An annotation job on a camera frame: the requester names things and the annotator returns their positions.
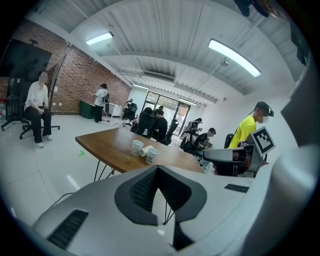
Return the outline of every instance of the green bin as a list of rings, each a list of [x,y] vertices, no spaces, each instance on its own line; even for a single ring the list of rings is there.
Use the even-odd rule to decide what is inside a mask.
[[[94,119],[95,108],[95,105],[80,100],[80,113],[83,118]]]

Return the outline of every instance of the black plastic panel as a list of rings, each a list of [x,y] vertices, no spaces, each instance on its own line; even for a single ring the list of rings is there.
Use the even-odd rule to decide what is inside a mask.
[[[199,183],[164,166],[153,166],[122,183],[114,202],[132,222],[157,226],[158,218],[151,213],[157,189],[175,213],[176,223],[195,218],[207,200],[207,192]]]
[[[79,231],[87,216],[88,213],[85,211],[78,209],[73,210],[47,240],[65,250]]]
[[[247,193],[249,190],[248,186],[239,186],[239,185],[234,185],[234,184],[228,184],[224,187],[227,190],[233,190],[241,193]]]

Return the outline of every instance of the glass door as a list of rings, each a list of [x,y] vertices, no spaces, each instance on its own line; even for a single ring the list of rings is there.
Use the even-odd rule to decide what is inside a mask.
[[[146,96],[142,111],[144,111],[146,108],[151,108],[152,110],[155,110],[158,98],[158,94],[149,91]]]
[[[190,110],[190,106],[184,103],[179,102],[177,106],[177,112],[174,119],[177,119],[179,125],[174,130],[173,134],[179,136],[182,132],[182,128],[185,126],[185,122],[187,120],[187,116]]]
[[[160,95],[155,105],[155,109],[158,109],[160,106],[163,106],[163,116],[168,122],[168,129],[171,125],[172,120],[175,119],[178,104],[179,101]]]

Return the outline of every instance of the white floor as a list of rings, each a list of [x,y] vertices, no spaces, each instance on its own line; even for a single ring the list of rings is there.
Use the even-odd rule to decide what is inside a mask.
[[[1,196],[12,215],[32,226],[62,195],[93,182],[98,160],[76,143],[75,137],[113,129],[123,123],[119,118],[107,119],[110,122],[97,124],[79,115],[54,115],[51,124],[60,125],[61,129],[52,129],[53,140],[44,139],[44,148],[37,148],[32,131],[26,133],[23,140],[19,139],[20,122],[0,130]],[[100,164],[98,175],[103,167]],[[107,166],[101,178],[110,172]],[[165,199],[160,192],[156,194],[152,212],[158,215],[159,221],[165,220]],[[159,233],[171,244],[173,225],[174,216],[167,225],[158,226]]]

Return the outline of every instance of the brick wall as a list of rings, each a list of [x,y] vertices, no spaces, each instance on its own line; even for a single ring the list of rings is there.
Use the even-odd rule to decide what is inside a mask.
[[[46,68],[48,71],[67,54],[55,84],[58,91],[53,94],[53,102],[56,102],[53,111],[80,112],[80,100],[93,104],[93,95],[102,83],[107,84],[110,102],[125,106],[130,88],[86,53],[73,45],[67,45],[58,35],[32,21],[24,20],[12,39],[28,44],[30,39],[35,40],[38,42],[37,47],[52,53]],[[0,99],[5,98],[7,85],[8,78],[0,77]]]

